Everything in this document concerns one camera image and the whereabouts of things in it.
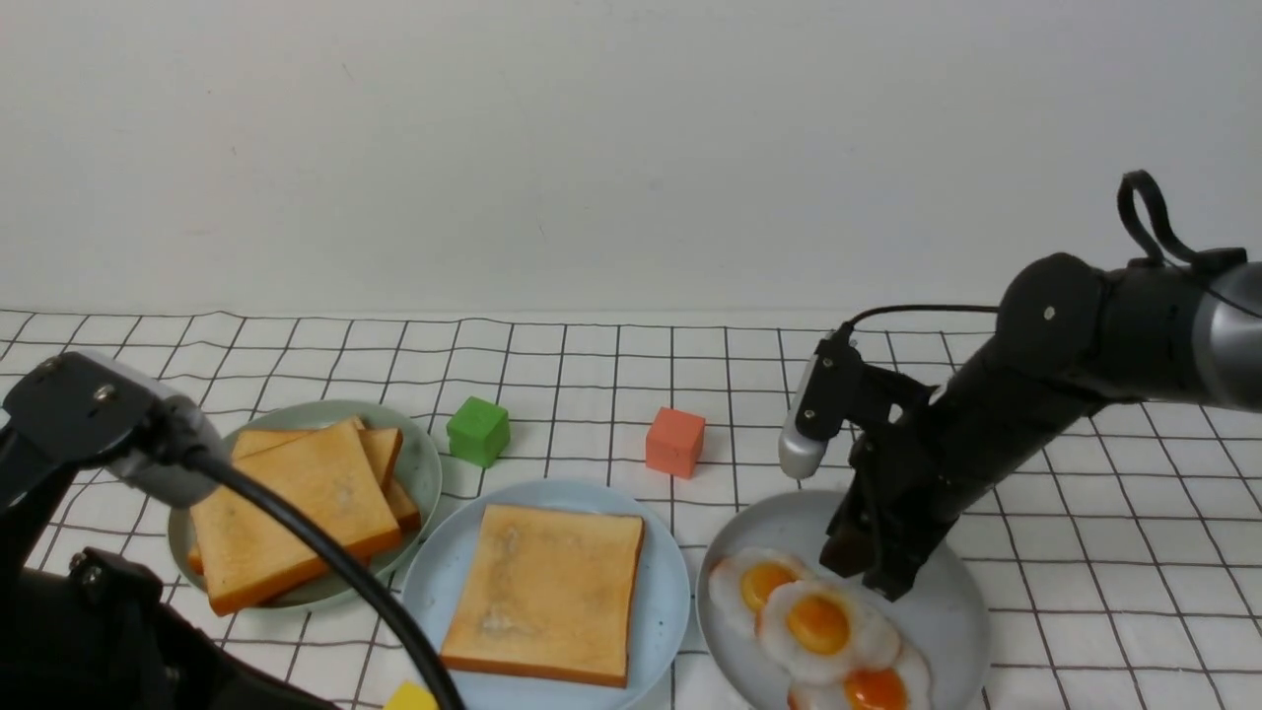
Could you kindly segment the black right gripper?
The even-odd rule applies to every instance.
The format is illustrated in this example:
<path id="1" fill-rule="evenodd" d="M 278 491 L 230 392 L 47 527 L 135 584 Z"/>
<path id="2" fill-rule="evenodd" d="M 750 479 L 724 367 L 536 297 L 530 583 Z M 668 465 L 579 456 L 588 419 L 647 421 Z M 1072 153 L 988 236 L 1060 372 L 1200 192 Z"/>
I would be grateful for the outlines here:
<path id="1" fill-rule="evenodd" d="M 993 488 L 997 465 L 969 424 L 933 400 L 936 387 L 861 361 L 834 361 L 828 372 L 840 377 L 840 412 L 861 436 L 819 562 L 900 602 L 946 531 Z"/>

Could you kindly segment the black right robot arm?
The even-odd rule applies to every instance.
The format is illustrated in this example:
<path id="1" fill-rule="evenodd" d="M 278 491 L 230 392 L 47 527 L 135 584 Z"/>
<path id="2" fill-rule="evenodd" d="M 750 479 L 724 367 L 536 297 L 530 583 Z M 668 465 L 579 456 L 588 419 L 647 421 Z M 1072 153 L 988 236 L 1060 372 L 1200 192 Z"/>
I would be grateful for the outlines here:
<path id="1" fill-rule="evenodd" d="M 852 484 L 817 561 L 887 602 L 914 586 L 960 515 L 1074 422 L 1114 404 L 1259 410 L 1259 264 L 1244 248 L 1190 248 L 1148 172 L 1119 180 L 1117 211 L 1141 248 L 1123 269 L 1069 253 L 1018 272 L 994 329 L 946 383 L 866 363 L 868 310 L 817 342 L 780 440 L 780 465 L 815 473 L 846 424 Z"/>

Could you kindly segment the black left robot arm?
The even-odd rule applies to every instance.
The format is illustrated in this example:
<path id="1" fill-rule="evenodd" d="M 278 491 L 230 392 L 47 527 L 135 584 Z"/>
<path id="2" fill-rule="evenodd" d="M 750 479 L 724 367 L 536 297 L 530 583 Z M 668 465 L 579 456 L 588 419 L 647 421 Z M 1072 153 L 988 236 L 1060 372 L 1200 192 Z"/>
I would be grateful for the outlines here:
<path id="1" fill-rule="evenodd" d="M 86 549 L 64 575 L 27 567 L 74 479 L 3 428 L 5 709 L 327 709 L 323 697 L 244 665 L 159 602 L 162 581 Z"/>

